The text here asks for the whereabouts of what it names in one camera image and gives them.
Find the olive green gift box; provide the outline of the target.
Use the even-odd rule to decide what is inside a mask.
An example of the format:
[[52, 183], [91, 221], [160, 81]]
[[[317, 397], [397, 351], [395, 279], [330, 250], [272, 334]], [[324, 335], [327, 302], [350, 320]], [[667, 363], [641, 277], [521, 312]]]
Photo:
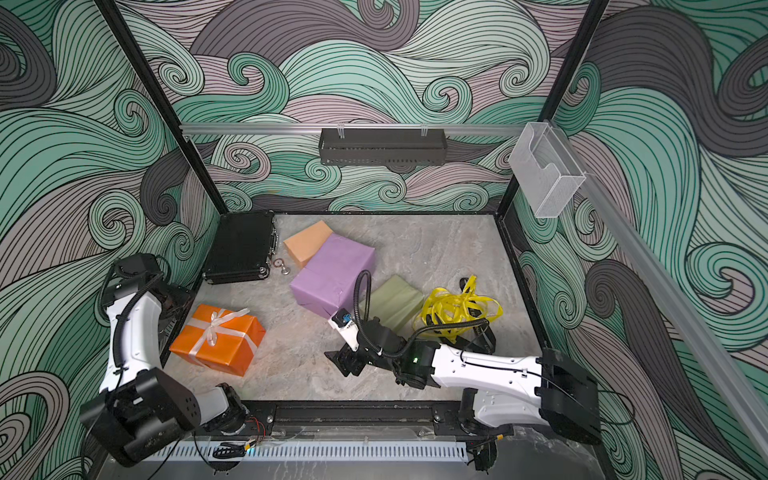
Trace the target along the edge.
[[400, 333], [422, 309], [425, 295], [398, 275], [390, 277], [370, 296], [369, 316]]

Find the yellow ribbon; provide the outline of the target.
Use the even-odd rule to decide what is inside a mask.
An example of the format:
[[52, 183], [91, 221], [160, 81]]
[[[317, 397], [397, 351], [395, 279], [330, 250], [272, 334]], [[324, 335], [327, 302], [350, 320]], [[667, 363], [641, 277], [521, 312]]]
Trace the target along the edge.
[[449, 325], [435, 334], [454, 343], [468, 330], [460, 324], [482, 318], [484, 309], [471, 294], [452, 294], [443, 288], [434, 289], [424, 302], [420, 318], [425, 325]]
[[431, 332], [431, 336], [455, 343], [459, 336], [473, 329], [470, 322], [485, 320], [492, 323], [503, 315], [503, 307], [496, 299], [476, 292], [476, 283], [474, 275], [462, 278], [458, 294], [436, 288], [424, 300], [419, 321], [424, 326], [445, 325], [445, 328]]

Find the purple gift box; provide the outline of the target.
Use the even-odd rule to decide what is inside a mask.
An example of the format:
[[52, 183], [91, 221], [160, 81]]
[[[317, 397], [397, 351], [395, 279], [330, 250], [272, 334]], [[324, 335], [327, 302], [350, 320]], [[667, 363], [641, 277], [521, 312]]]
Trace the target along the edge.
[[290, 283], [296, 303], [324, 319], [352, 312], [356, 279], [375, 270], [375, 248], [331, 234]]

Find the black ribbon gold lettering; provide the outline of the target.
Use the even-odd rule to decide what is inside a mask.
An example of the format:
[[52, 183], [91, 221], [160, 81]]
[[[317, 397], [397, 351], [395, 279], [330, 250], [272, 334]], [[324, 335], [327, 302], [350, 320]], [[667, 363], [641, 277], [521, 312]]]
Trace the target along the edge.
[[469, 323], [473, 329], [458, 337], [455, 343], [449, 343], [445, 338], [439, 337], [443, 343], [447, 343], [461, 350], [492, 354], [496, 350], [496, 337], [491, 329], [491, 323], [485, 320], [476, 320]]

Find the orange gift box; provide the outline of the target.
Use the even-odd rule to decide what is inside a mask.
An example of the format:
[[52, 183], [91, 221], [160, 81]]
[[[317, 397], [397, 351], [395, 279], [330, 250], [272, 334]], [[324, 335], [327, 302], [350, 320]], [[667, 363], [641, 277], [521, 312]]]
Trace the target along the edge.
[[214, 307], [206, 304], [199, 305], [185, 321], [182, 330], [171, 343], [169, 350], [171, 353], [191, 364], [238, 377], [244, 377], [266, 335], [266, 329], [262, 326], [258, 318], [250, 312], [244, 317], [225, 323], [224, 326], [230, 329], [247, 332], [257, 345], [255, 353], [251, 352], [244, 339], [229, 335], [219, 335], [215, 346], [211, 347], [207, 343], [204, 343], [196, 357], [189, 354], [190, 348], [200, 338], [202, 330], [187, 326], [186, 322], [190, 318], [197, 318], [209, 322], [212, 313], [221, 309], [224, 310], [224, 314], [235, 312], [226, 308]]

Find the peach gift box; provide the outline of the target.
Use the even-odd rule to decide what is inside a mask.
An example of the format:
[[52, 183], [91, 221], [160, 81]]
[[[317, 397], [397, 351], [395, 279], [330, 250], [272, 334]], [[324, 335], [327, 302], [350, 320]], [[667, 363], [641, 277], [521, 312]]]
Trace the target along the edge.
[[304, 268], [332, 234], [333, 230], [324, 221], [318, 221], [290, 236], [283, 244], [297, 266]]

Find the white ribbon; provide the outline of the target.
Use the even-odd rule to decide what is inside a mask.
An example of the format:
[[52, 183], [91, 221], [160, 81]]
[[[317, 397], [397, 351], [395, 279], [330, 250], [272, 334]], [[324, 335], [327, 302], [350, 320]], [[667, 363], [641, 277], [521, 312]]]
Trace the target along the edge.
[[202, 330], [202, 333], [200, 338], [190, 348], [189, 354], [193, 357], [196, 357], [204, 343], [207, 343], [211, 347], [215, 346], [219, 335], [229, 335], [244, 339], [247, 342], [251, 352], [255, 353], [257, 350], [257, 345], [247, 332], [230, 329], [224, 326], [225, 323], [244, 317], [249, 312], [250, 310], [248, 308], [244, 308], [239, 311], [224, 314], [224, 310], [221, 309], [212, 313], [209, 322], [205, 322], [197, 318], [190, 318], [186, 322], [186, 325], [200, 329]]

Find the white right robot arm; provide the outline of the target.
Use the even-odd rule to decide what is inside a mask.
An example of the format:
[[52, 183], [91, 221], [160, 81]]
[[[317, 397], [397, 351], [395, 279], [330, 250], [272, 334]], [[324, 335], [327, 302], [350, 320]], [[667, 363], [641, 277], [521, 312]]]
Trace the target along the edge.
[[358, 321], [345, 310], [327, 322], [345, 342], [326, 355], [343, 376], [372, 366], [391, 372], [399, 385], [460, 388], [468, 394], [467, 430], [545, 426], [572, 441], [601, 442], [597, 381], [557, 350], [528, 357], [469, 352], [417, 334], [403, 338], [378, 319]]

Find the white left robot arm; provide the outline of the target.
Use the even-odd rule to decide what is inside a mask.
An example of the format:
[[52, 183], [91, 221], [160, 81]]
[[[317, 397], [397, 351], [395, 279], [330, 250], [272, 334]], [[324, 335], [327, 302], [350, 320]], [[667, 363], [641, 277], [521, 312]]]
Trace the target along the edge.
[[103, 281], [99, 306], [110, 325], [108, 361], [79, 420], [86, 438], [124, 467], [200, 429], [237, 433], [244, 426], [247, 409], [231, 386], [195, 394], [163, 369], [159, 325], [187, 298], [148, 253], [115, 261]]

